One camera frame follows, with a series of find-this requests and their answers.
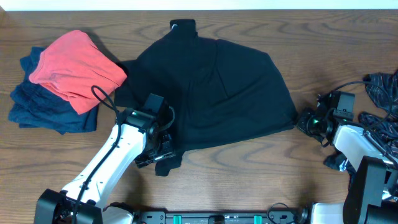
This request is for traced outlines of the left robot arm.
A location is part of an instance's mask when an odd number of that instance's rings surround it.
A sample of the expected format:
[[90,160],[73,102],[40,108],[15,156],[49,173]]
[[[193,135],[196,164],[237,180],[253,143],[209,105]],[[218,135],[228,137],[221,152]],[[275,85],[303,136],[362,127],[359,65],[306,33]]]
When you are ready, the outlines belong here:
[[136,223],[137,213],[125,204],[106,202],[131,163],[141,168],[175,156],[167,132],[174,114],[154,94],[142,108],[117,113],[109,138],[82,172],[61,191],[47,189],[39,197],[35,223]]

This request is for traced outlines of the plain black t-shirt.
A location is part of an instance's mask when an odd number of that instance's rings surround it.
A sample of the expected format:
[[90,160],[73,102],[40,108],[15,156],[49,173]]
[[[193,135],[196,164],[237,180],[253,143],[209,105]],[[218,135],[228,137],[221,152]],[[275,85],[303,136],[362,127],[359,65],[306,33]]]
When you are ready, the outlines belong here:
[[158,176],[180,167],[183,153],[292,129],[297,111],[270,56],[222,39],[200,37],[193,19],[170,22],[170,32],[134,60],[116,90],[118,106],[138,108],[150,94],[171,106],[175,155],[155,165]]

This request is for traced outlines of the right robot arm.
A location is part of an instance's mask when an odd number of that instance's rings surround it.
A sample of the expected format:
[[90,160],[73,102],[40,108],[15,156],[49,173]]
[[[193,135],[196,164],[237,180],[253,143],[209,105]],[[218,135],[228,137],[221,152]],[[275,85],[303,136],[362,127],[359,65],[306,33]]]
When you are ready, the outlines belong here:
[[355,95],[331,91],[320,95],[317,108],[305,108],[297,128],[323,146],[333,146],[351,164],[354,181],[342,203],[314,203],[303,211],[305,223],[397,223],[397,159],[371,133],[353,122]]

